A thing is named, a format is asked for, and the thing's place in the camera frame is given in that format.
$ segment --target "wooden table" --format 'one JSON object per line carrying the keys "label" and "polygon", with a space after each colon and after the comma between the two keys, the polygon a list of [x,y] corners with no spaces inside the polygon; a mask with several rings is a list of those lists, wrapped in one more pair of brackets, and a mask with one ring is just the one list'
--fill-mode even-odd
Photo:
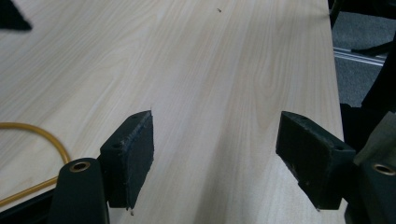
{"label": "wooden table", "polygon": [[[110,209],[112,223],[344,222],[343,209],[317,212],[275,154],[281,110],[342,137],[327,1],[15,2],[34,29],[0,33],[0,121],[95,158],[152,110],[154,163],[134,217]],[[19,131],[1,131],[0,158],[1,198],[62,167]]]}

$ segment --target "floor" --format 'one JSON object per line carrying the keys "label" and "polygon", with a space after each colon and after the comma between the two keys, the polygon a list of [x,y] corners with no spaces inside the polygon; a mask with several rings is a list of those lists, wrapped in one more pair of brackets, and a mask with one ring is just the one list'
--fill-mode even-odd
{"label": "floor", "polygon": [[[341,12],[332,29],[335,48],[366,49],[392,40],[396,21]],[[340,102],[360,107],[381,66],[335,58]]]}

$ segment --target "wood grain surface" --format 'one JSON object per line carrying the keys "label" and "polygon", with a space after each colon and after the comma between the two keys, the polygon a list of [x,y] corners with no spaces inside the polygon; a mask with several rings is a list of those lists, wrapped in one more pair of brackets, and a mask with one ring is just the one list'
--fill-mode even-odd
{"label": "wood grain surface", "polygon": [[[327,1],[15,3],[34,28],[0,33],[0,121],[95,158],[152,110],[154,163],[134,216],[110,209],[111,223],[345,222],[343,208],[318,212],[275,154],[281,110],[342,137]],[[38,135],[0,130],[0,198],[61,167]]]}

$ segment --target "cable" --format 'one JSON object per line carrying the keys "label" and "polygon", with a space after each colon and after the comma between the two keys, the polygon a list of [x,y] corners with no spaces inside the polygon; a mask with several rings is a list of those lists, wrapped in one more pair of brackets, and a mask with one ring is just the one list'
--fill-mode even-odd
{"label": "cable", "polygon": [[[38,133],[41,136],[45,137],[47,140],[49,140],[58,150],[59,154],[62,157],[62,160],[64,161],[64,164],[67,164],[70,162],[70,156],[67,154],[66,149],[64,148],[64,146],[62,145],[62,143],[55,137],[53,136],[51,133],[45,131],[44,129],[41,129],[39,127],[36,127],[34,125],[30,125],[30,124],[24,124],[24,123],[16,123],[16,122],[4,122],[1,123],[0,122],[0,129],[20,129],[20,130],[26,130],[26,131],[30,131],[33,133]],[[34,192],[37,192],[41,189],[44,189],[50,185],[56,184],[56,181],[58,179],[58,176],[53,177],[50,180],[47,180],[41,184],[35,185],[29,189],[23,190],[19,193],[16,193],[12,196],[9,196],[3,200],[0,201],[0,207],[15,202],[16,200],[23,198],[29,194],[32,194]]]}

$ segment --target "metal strip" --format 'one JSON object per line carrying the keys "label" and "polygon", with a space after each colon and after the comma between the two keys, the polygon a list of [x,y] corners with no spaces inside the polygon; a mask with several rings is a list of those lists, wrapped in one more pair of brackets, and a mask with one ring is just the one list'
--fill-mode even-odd
{"label": "metal strip", "polygon": [[386,60],[383,56],[369,57],[351,52],[348,49],[333,48],[334,57],[346,59],[358,63],[368,63],[377,66],[383,66]]}

